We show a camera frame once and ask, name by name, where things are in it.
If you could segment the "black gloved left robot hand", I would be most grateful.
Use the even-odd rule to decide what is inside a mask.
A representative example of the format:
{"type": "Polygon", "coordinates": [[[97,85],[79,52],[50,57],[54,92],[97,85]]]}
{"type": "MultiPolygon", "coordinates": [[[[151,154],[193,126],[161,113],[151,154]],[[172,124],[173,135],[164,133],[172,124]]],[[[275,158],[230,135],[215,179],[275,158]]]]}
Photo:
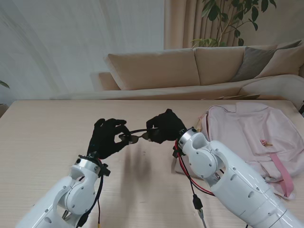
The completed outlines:
{"type": "Polygon", "coordinates": [[[122,150],[129,144],[131,136],[129,129],[125,125],[125,120],[113,118],[108,120],[104,118],[99,119],[94,124],[87,155],[103,160],[122,150]],[[115,137],[121,133],[125,134],[127,138],[120,142],[115,142],[115,137]]]}

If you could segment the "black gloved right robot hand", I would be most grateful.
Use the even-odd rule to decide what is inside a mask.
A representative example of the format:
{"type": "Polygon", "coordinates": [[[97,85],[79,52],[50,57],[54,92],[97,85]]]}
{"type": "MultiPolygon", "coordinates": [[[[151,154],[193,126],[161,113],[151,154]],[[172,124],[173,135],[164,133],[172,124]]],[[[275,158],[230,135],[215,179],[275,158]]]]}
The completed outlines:
{"type": "Polygon", "coordinates": [[[171,109],[148,120],[146,128],[149,129],[150,141],[159,144],[164,141],[175,141],[187,131],[182,120],[171,109]]]}

